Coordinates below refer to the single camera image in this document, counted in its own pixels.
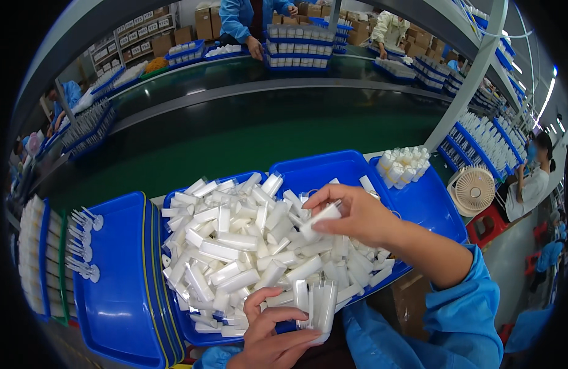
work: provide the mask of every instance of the red stool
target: red stool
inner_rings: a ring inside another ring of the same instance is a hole
[[[529,276],[534,272],[534,269],[536,268],[536,262],[538,262],[538,258],[541,254],[542,251],[538,251],[534,255],[526,256],[526,270],[524,271],[524,275]]]
[[[491,204],[487,209],[481,211],[472,221],[466,226],[471,243],[476,243],[479,248],[485,247],[495,237],[500,235],[509,225],[503,222],[499,211],[495,204]],[[475,223],[482,221],[485,225],[485,232],[478,237],[476,235]]]

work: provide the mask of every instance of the beige fan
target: beige fan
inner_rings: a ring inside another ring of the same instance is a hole
[[[465,166],[448,183],[448,192],[460,215],[474,217],[495,197],[495,181],[484,166]]]

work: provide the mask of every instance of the orange bundle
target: orange bundle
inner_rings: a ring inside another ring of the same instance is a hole
[[[145,68],[145,74],[150,73],[152,71],[161,69],[163,67],[166,67],[170,65],[170,63],[168,61],[165,60],[165,58],[162,57],[158,57],[155,58],[153,60],[151,60],[151,62],[149,64],[147,64],[146,68]]]

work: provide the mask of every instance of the fluorescent light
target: fluorescent light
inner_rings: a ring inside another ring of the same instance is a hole
[[[518,65],[514,62],[511,62],[511,65],[514,66],[514,68],[520,73],[522,74],[522,70],[520,69],[520,67],[518,67]]]

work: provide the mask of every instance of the blue sleeve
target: blue sleeve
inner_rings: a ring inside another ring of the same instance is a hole
[[[288,6],[294,6],[288,0],[274,0],[274,10],[278,12],[278,14],[282,14],[286,17],[290,16],[288,12]]]
[[[499,367],[503,344],[495,331],[499,287],[491,280],[476,245],[465,245],[473,254],[471,271],[452,288],[426,296],[423,316],[429,343],[467,358],[479,368]]]
[[[245,39],[251,35],[249,28],[239,21],[239,2],[236,0],[222,0],[220,2],[219,16],[223,24],[223,31],[233,36],[237,42],[244,44]]]
[[[192,369],[225,369],[227,362],[241,351],[243,349],[237,346],[211,347],[196,360]]]

